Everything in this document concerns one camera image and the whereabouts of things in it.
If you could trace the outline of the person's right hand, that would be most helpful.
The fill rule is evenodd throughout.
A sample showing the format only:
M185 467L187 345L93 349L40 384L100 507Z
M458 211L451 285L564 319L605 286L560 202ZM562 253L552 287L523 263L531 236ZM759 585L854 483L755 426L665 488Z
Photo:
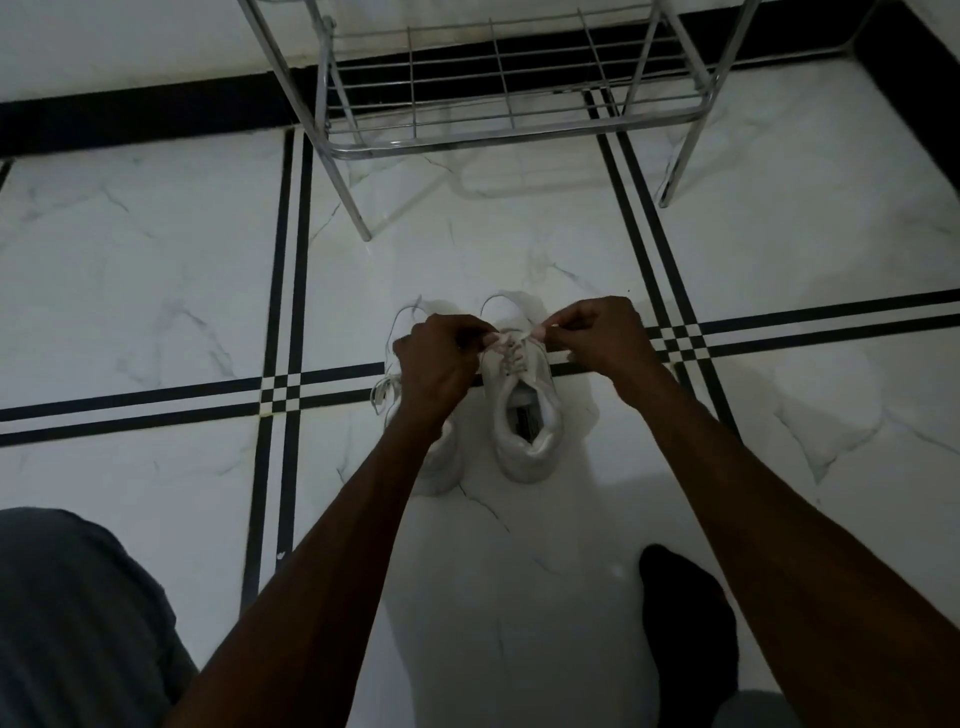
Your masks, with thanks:
M572 354L583 367L610 380L623 399L651 391L673 380L658 358L642 319L627 297L607 296L602 299L602 352ZM532 330L539 341L539 324Z

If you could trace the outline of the silver metal shoe rack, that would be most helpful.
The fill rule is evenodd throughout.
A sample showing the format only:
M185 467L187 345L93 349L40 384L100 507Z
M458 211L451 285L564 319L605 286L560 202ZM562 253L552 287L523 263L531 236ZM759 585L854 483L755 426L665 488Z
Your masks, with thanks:
M317 0L236 0L359 237L371 232L338 164L687 127L658 201L669 206L762 0L743 0L705 62L673 0L534 17L342 32ZM314 100L265 17L305 7Z

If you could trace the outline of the person's left hand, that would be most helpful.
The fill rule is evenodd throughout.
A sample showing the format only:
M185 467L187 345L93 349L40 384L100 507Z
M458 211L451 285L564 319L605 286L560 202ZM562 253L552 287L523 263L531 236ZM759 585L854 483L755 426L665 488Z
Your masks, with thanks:
M431 315L392 348L401 366L401 411L438 429L471 388L480 354L442 350L431 336Z

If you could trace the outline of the person's grey trouser leg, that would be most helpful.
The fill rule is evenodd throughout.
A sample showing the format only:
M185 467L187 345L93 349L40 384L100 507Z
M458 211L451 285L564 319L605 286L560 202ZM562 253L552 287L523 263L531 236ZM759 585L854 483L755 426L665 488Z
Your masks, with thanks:
M164 589L110 531L0 510L0 728L161 728L197 674Z
M745 689L724 701L711 728L805 728L805 725L782 693Z

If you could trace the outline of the person's left forearm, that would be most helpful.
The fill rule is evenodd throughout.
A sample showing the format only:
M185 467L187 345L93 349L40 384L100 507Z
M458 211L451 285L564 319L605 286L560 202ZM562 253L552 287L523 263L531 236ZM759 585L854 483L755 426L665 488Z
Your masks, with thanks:
M345 728L399 527L452 411L403 402L162 728Z

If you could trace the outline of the person's right forearm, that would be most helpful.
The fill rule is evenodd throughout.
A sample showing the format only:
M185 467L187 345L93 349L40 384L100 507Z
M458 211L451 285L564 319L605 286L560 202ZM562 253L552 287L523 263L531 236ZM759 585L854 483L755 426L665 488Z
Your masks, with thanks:
M960 629L659 362L611 377L675 474L807 728L960 728Z

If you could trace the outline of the white sneaker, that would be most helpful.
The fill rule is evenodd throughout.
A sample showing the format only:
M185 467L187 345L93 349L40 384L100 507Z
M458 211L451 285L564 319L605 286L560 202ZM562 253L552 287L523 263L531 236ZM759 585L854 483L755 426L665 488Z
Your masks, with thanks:
M433 313L422 296L410 300L397 310L385 343L385 370L369 394L369 402L384 428L390 424L396 409L402 403L402 366L394 353L394 343L409 335L415 324L424 323ZM412 496L437 497L461 483L464 458L453 416L448 417L438 439L431 443L417 474Z
M565 434L546 345L513 292L488 297L481 318L495 328L479 365L494 455L508 479L540 482L554 472Z

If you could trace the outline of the person's black sock foot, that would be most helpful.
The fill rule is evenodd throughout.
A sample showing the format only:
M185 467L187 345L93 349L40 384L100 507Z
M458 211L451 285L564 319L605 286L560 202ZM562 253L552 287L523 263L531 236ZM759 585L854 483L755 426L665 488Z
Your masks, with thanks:
M661 544L640 554L642 625L657 671L656 728L712 728L738 692L735 612L718 580Z

